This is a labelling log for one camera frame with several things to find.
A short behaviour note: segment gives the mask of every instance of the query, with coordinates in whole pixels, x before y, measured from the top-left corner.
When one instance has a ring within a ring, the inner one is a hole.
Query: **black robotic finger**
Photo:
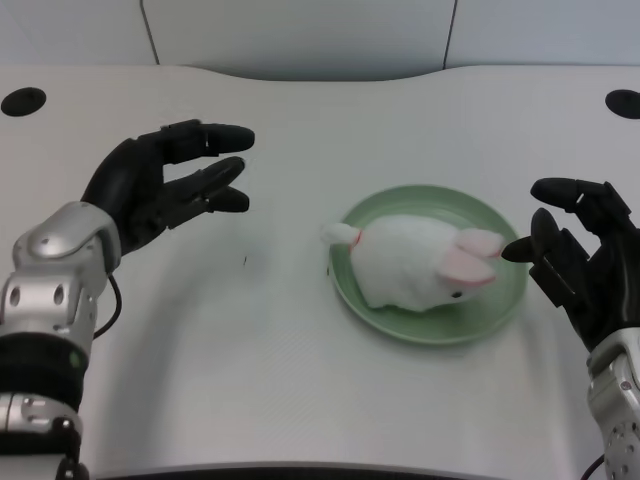
[[[524,237],[511,242],[502,251],[502,258],[514,263],[533,263],[536,257],[531,237]]]
[[[543,178],[531,194],[549,205],[575,213],[582,225],[601,240],[614,231],[631,231],[631,210],[609,182],[594,183],[568,178]]]
[[[242,213],[249,210],[249,197],[233,187],[225,187],[207,200],[208,212]]]
[[[539,208],[531,219],[531,243],[537,257],[550,252],[561,241],[560,230],[553,215]]]
[[[247,150],[253,146],[255,134],[248,128],[235,125],[202,124],[199,120],[189,120],[142,135],[137,141],[154,151],[153,156],[167,165]]]
[[[516,240],[505,247],[502,258],[516,263],[535,263],[561,241],[558,224],[551,213],[538,209],[531,219],[531,236]]]
[[[244,167],[244,160],[240,157],[225,158],[204,170],[198,170],[191,175],[166,183],[162,194],[175,202],[213,195],[238,178]]]
[[[573,213],[583,195],[604,196],[605,185],[570,178],[543,178],[531,187],[531,195],[554,207]]]

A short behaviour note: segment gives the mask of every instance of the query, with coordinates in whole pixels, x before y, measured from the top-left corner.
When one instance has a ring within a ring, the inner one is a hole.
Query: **black fingertip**
[[[205,125],[209,148],[215,154],[242,152],[253,147],[256,135],[236,125]]]
[[[535,253],[531,243],[531,237],[524,237],[511,242],[502,251],[502,258],[514,263],[533,262]]]
[[[543,178],[531,187],[531,195],[549,205],[573,210],[578,201],[578,182],[570,178]]]
[[[233,187],[226,187],[209,198],[209,211],[243,213],[249,210],[249,197]]]

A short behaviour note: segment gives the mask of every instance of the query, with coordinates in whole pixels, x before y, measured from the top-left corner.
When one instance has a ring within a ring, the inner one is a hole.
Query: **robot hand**
[[[163,166],[217,157],[253,146],[251,130],[232,125],[176,123],[118,145],[96,170],[82,201],[115,221],[122,255],[204,212],[245,212],[249,198],[229,184],[244,170],[239,157],[220,160],[164,183]]]
[[[253,142],[246,128],[197,120],[125,140],[98,167],[81,202],[18,239],[16,271],[0,297],[2,475],[88,478],[79,463],[78,409],[107,277],[122,255],[165,228],[204,212],[246,211],[249,199],[229,186],[244,169],[241,158],[168,183],[163,167],[246,150]]]
[[[613,186],[546,178],[533,185],[531,194],[575,213],[601,246],[589,258],[571,232],[559,230],[540,208],[531,236],[508,245],[503,258],[534,264],[531,277],[556,307],[564,307],[590,352],[613,332],[640,327],[640,234]]]
[[[551,214],[539,209],[531,236],[502,253],[512,262],[532,262],[531,277],[556,307],[564,307],[591,355],[588,403],[602,432],[607,478],[640,478],[640,233],[631,211],[609,183],[547,178],[531,194],[575,213],[601,246],[591,256]]]

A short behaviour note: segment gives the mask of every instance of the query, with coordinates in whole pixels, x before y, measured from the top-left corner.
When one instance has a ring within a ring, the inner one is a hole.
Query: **white stuffed rabbit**
[[[370,307],[418,312],[463,302],[493,282],[489,262],[504,243],[497,233],[458,230],[415,215],[380,217],[363,230],[329,225],[322,237],[329,244],[350,245],[353,272]]]

